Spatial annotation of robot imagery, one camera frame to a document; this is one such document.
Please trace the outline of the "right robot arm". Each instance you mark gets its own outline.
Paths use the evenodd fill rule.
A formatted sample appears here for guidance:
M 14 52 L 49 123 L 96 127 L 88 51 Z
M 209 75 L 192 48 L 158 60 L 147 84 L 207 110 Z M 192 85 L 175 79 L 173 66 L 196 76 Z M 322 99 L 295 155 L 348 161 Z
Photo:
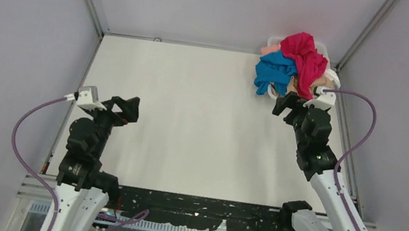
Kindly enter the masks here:
M 308 105 L 296 93 L 276 99 L 272 113 L 289 109 L 284 117 L 293 127 L 298 167 L 317 193 L 330 228 L 319 220 L 306 201 L 284 203 L 279 217 L 281 231 L 369 231 L 362 221 L 344 183 L 336 155 L 329 146 L 332 132 L 328 108 Z

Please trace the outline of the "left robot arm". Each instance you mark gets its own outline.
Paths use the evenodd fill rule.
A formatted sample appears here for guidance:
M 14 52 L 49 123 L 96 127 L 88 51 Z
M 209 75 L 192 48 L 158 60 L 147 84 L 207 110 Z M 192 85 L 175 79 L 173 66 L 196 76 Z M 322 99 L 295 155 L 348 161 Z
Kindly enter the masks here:
M 101 170 L 100 158 L 115 127 L 136 123 L 140 98 L 100 101 L 95 86 L 68 94 L 86 117 L 69 126 L 66 154 L 59 164 L 53 206 L 40 231 L 87 231 L 102 207 L 119 200 L 118 178 Z

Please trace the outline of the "magenta t shirt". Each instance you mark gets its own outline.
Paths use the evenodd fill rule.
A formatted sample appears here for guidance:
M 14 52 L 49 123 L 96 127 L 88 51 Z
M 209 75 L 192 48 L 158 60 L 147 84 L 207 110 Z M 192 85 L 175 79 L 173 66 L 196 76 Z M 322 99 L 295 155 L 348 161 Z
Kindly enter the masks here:
M 316 48 L 312 35 L 305 32 L 287 36 L 280 42 L 280 49 L 284 57 L 295 62 L 298 71 L 296 92 L 303 98 L 310 100 L 312 83 L 325 72 L 328 60 Z

